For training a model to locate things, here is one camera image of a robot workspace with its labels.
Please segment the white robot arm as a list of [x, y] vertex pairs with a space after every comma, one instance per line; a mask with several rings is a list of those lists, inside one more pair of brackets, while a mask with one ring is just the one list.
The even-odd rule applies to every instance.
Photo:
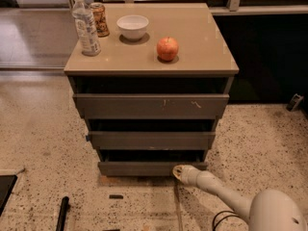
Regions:
[[267, 189], [249, 199], [227, 188], [210, 171], [179, 165], [172, 173], [183, 184], [217, 196], [248, 225], [248, 231], [308, 231], [297, 204], [281, 191]]

